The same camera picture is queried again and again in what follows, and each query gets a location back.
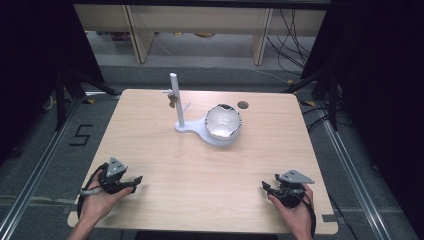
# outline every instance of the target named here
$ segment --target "wooden table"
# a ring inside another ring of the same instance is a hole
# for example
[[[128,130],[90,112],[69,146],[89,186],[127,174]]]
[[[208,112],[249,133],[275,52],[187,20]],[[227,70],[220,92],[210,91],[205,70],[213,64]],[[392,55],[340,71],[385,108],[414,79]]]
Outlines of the wooden table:
[[[119,202],[97,227],[229,233],[286,233],[261,181],[296,169],[315,180],[317,234],[334,234],[336,222],[299,109],[291,94],[180,91],[185,120],[216,104],[242,116],[240,137],[220,148],[195,133],[178,133],[176,110],[159,90],[126,90],[87,173],[111,156],[128,165],[122,181],[143,175],[137,191]],[[247,109],[237,104],[245,101]],[[77,222],[72,212],[68,224]]]

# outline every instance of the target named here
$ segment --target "human hand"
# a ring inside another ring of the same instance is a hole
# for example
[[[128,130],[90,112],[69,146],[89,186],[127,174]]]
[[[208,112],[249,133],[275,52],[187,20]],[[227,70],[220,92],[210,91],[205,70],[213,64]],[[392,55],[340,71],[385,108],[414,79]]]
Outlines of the human hand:
[[[97,172],[93,181],[88,186],[88,189],[93,189],[95,187],[101,188],[98,179],[102,172],[103,170]],[[119,200],[130,194],[132,190],[132,187],[127,187],[115,194],[109,194],[101,189],[101,191],[96,194],[86,196],[84,204],[82,205],[80,219],[90,219],[97,223],[99,220],[106,217],[113,206],[115,206]]]
[[[303,200],[310,203],[313,207],[313,192],[308,185],[303,184],[305,187],[305,196]],[[280,212],[284,223],[287,228],[292,232],[297,240],[310,240],[311,236],[311,216],[305,204],[300,203],[295,208],[285,207],[278,198],[268,195],[268,199],[274,204]]]
[[[99,183],[99,175],[103,170],[99,170],[97,174],[93,177],[92,182],[88,186],[88,189],[93,189],[96,187],[101,188]],[[133,191],[133,187],[127,187],[115,194],[109,194],[103,191],[103,188],[100,192],[88,195],[84,199],[84,204],[82,205],[81,215],[78,220],[78,223],[75,225],[71,234],[68,237],[68,240],[81,240],[87,239],[91,230],[96,226],[97,222],[102,218],[106,217],[109,212],[112,210],[113,206],[119,200],[127,196]]]

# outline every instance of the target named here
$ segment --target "white stand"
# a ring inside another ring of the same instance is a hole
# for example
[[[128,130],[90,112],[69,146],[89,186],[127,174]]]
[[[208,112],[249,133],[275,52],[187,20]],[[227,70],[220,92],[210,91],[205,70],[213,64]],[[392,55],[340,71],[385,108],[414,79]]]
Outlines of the white stand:
[[[208,134],[208,131],[206,130],[206,125],[205,125],[206,116],[203,116],[197,121],[184,120],[183,110],[181,107],[181,96],[180,96],[180,90],[178,87],[177,74],[171,73],[170,77],[171,77],[171,84],[172,84],[171,94],[177,97],[176,108],[177,108],[178,122],[175,123],[175,129],[180,133],[187,133],[187,132],[197,133],[200,136],[200,138],[203,139],[203,141],[217,147],[225,147],[233,143],[235,139],[225,141],[225,140],[217,140],[212,138]]]

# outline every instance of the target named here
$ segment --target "silver bowl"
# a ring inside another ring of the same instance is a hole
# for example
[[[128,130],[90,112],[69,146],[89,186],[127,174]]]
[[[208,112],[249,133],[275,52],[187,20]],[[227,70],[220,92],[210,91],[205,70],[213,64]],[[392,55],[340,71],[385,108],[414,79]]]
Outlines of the silver bowl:
[[[221,141],[234,141],[241,130],[240,113],[227,104],[211,108],[205,118],[206,130],[210,137]]]

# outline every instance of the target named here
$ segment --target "gray floor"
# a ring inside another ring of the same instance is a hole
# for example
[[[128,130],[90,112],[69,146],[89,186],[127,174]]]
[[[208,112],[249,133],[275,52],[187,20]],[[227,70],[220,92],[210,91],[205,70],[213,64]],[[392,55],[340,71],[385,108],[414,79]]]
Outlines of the gray floor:
[[[301,71],[301,68],[287,60],[279,61],[269,44],[262,65],[255,66],[249,36],[214,35],[201,38],[190,33],[159,33],[146,63],[141,65],[135,61],[130,42],[112,41],[109,35],[97,35],[94,32],[89,32],[87,37],[107,84],[117,90],[163,89],[169,83],[169,72],[175,71],[178,72],[182,89],[280,92],[288,87],[289,80],[299,81],[297,74]],[[277,46],[281,45],[277,38],[271,39]],[[299,41],[310,49],[314,38],[300,38]],[[290,51],[287,53],[300,61],[298,55]],[[281,67],[294,73],[283,71]],[[310,97],[313,86],[310,84],[296,93],[302,111],[314,108],[305,104],[313,101]],[[90,86],[84,87],[87,91],[97,91]],[[98,98],[92,104],[78,106],[11,239],[65,239],[70,233],[71,228],[66,223],[67,214],[83,184],[117,102],[117,99]],[[338,134],[391,238],[418,239],[384,180],[370,167],[372,160],[347,114],[341,112],[337,116]],[[318,111],[304,114],[305,124],[309,125],[320,117]],[[74,136],[81,124],[92,125],[83,129],[83,134],[90,135],[89,141],[82,147],[70,146],[71,143],[82,141]],[[28,184],[27,179],[55,134],[55,126],[56,110],[53,107],[40,115],[32,131],[20,144],[21,156],[9,158],[0,167],[2,218],[25,184]],[[325,124],[314,128],[310,137],[328,193],[340,207],[355,234],[359,239],[379,239],[358,200]],[[336,209],[334,211],[339,217],[338,233],[316,236],[315,239],[354,239],[340,213]],[[132,230],[95,229],[90,239],[134,239],[135,234]],[[279,238],[292,239],[290,235],[281,235]]]

